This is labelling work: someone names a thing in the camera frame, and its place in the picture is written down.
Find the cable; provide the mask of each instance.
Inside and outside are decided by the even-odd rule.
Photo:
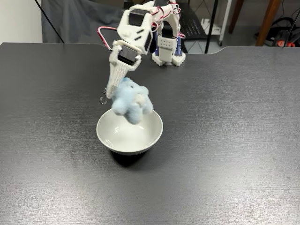
[[[282,3],[281,3],[281,5],[282,5],[282,15],[277,19],[277,20],[279,20],[280,18],[282,18],[284,15],[285,15],[285,7],[284,7],[284,2],[285,2],[285,0],[282,0]]]
[[[207,11],[208,11],[208,14],[210,15],[210,17],[211,17],[211,14],[210,14],[210,11],[208,10],[208,6],[206,5],[206,2],[205,2],[205,0],[203,0],[204,1],[204,4],[205,4],[205,7],[206,7],[206,9],[207,9]]]
[[[218,2],[219,2],[219,0],[215,0],[214,8],[212,10],[212,16],[211,16],[211,22],[210,22],[210,29],[208,31],[208,36],[207,36],[207,41],[206,41],[206,46],[205,46],[204,54],[207,54],[208,48],[210,46],[210,38],[211,38],[212,28],[214,26],[214,21],[215,21],[215,18],[216,18],[216,11],[217,11],[217,8],[218,8]]]
[[[297,21],[297,19],[298,19],[298,17],[299,17],[299,14],[300,14],[300,9],[299,9],[299,11],[298,11],[298,14],[296,15],[295,21],[292,23],[292,26],[291,26],[291,28],[290,28],[290,30],[289,30],[289,34],[288,34],[288,36],[286,37],[285,44],[283,45],[283,47],[285,47],[285,45],[286,45],[286,43],[287,43],[287,41],[288,41],[288,39],[289,39],[289,37],[290,37],[290,35],[291,35],[292,29],[293,29],[293,27],[294,27],[294,25],[295,25],[295,23],[296,23],[296,21]]]
[[[155,14],[157,14],[159,12],[159,9],[155,12],[155,13],[152,13],[151,15],[155,15]]]
[[[163,10],[163,8],[161,8],[160,6],[158,6],[157,7],[158,9],[160,9],[161,10],[161,12],[163,13],[162,14],[162,16],[158,19],[159,21],[161,20],[161,19],[163,19],[164,18],[164,14],[165,14],[165,12],[164,12],[164,10]]]
[[[183,33],[181,33],[180,31],[178,33],[178,37],[180,37],[181,39],[185,39],[186,38],[186,36]]]
[[[204,3],[204,0],[200,3],[200,5],[197,7],[197,9],[194,11],[194,13],[200,8],[200,6]]]
[[[163,17],[163,19],[165,19],[169,14],[171,14],[171,11],[170,11],[167,15],[165,15],[165,16]]]
[[[174,8],[173,10],[172,10],[172,12],[173,12],[173,14],[174,15],[178,15],[178,14],[180,14],[180,12],[181,12],[181,8]]]
[[[112,48],[108,45],[108,43],[105,40],[104,36],[101,34],[101,29],[117,31],[117,28],[114,28],[114,27],[98,27],[98,30],[97,30],[97,33],[100,36],[101,40],[103,41],[105,47],[108,48],[108,50],[112,51]]]
[[[44,14],[44,16],[46,17],[47,21],[50,23],[50,25],[52,26],[53,30],[55,31],[55,33],[57,34],[57,36],[60,38],[62,43],[65,43],[63,41],[63,39],[61,38],[61,36],[58,34],[58,32],[56,31],[56,29],[54,28],[54,26],[52,25],[52,23],[50,22],[49,18],[47,17],[46,13],[43,11],[42,7],[39,5],[37,0],[34,0],[37,4],[37,6],[39,7],[39,9],[42,11],[42,13]]]
[[[294,14],[297,13],[299,9],[300,7],[295,12],[292,13],[291,18],[293,18]]]
[[[153,23],[152,23],[152,26],[155,27],[155,29],[152,31],[152,33],[154,33],[154,32],[156,32],[156,31],[158,30],[159,25],[158,25],[157,22],[153,22]]]

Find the white bowl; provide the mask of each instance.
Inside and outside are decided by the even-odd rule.
[[[159,140],[163,122],[153,111],[144,115],[139,124],[132,125],[110,109],[99,119],[96,131],[99,140],[110,150],[122,155],[137,155],[147,151]]]

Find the black cable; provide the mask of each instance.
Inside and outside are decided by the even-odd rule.
[[[47,21],[50,23],[50,25],[52,26],[53,30],[55,31],[55,33],[57,34],[57,36],[60,38],[61,42],[62,43],[65,43],[63,41],[63,39],[61,38],[61,36],[58,34],[58,32],[56,31],[56,29],[53,27],[52,23],[50,22],[50,20],[48,19],[46,13],[43,11],[42,7],[39,5],[38,1],[37,0],[34,0],[37,4],[37,6],[39,7],[39,9],[42,11],[42,13],[44,14],[44,16],[46,17]]]
[[[205,52],[204,52],[204,54],[207,54],[208,47],[210,46],[211,32],[212,32],[212,27],[214,26],[214,22],[215,22],[216,11],[217,11],[217,7],[218,7],[218,1],[219,0],[215,0],[214,8],[212,10],[212,16],[211,16],[211,22],[210,22],[210,30],[208,31],[208,36],[207,36],[207,40],[206,40],[206,46],[205,46]]]
[[[208,11],[208,14],[209,14],[210,17],[211,17],[211,14],[210,14],[210,11],[209,11],[209,9],[208,9],[208,7],[207,7],[207,5],[206,5],[206,2],[205,2],[205,0],[203,0],[203,1],[204,1],[204,4],[205,4],[206,9],[207,9],[207,11]]]
[[[288,34],[287,37],[286,37],[285,44],[283,45],[283,47],[285,47],[285,45],[286,45],[286,43],[287,43],[287,41],[288,41],[288,39],[289,39],[289,37],[290,37],[290,35],[291,35],[292,29],[293,29],[293,27],[294,27],[294,25],[295,25],[295,23],[296,23],[296,21],[297,21],[297,19],[298,19],[299,14],[300,14],[300,9],[299,9],[299,11],[298,11],[298,14],[296,15],[295,21],[292,23],[292,26],[291,26],[291,28],[290,28],[290,30],[289,30],[289,34]]]
[[[300,7],[295,12],[292,13],[291,18],[293,18],[294,14],[297,13],[299,9]]]
[[[201,4],[197,7],[197,9],[194,11],[194,13],[200,8],[200,6],[204,3],[204,0],[201,2]]]
[[[279,20],[280,18],[282,18],[284,15],[285,15],[285,7],[284,7],[284,2],[285,2],[285,0],[282,0],[282,15],[277,19],[277,20]]]

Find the blue stuffed toy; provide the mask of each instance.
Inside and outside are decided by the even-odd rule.
[[[124,116],[131,124],[138,124],[143,114],[153,110],[148,97],[149,91],[129,78],[124,78],[112,98],[112,110],[116,115]]]

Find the black table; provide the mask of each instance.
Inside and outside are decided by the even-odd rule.
[[[143,57],[164,132],[135,157],[96,135],[109,53],[0,46],[0,224],[299,224],[299,49]]]

